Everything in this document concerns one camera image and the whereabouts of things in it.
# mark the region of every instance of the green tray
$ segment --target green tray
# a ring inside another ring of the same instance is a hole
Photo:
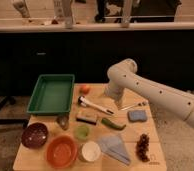
[[[30,98],[27,113],[34,115],[69,114],[74,89],[74,75],[40,75]]]

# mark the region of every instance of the white cup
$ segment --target white cup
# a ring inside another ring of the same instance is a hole
[[[101,155],[101,149],[94,141],[89,141],[82,146],[82,157],[87,162],[96,161]]]

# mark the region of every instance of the black cabinet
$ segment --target black cabinet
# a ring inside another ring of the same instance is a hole
[[[107,83],[107,69],[125,58],[140,76],[194,89],[194,30],[0,34],[0,86],[30,95],[40,74],[69,73]]]

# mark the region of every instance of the light blue towel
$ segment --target light blue towel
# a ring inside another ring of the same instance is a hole
[[[147,115],[145,110],[132,110],[128,111],[128,119],[131,122],[141,121],[145,122],[147,121]]]
[[[127,153],[121,135],[105,136],[100,138],[97,143],[99,144],[102,152],[125,163],[126,165],[130,164],[130,156]]]

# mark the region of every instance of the green vegetable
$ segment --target green vegetable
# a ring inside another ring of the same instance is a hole
[[[126,125],[117,125],[117,124],[111,122],[108,118],[102,118],[101,122],[104,125],[106,125],[110,128],[116,129],[116,130],[123,130],[126,127]]]

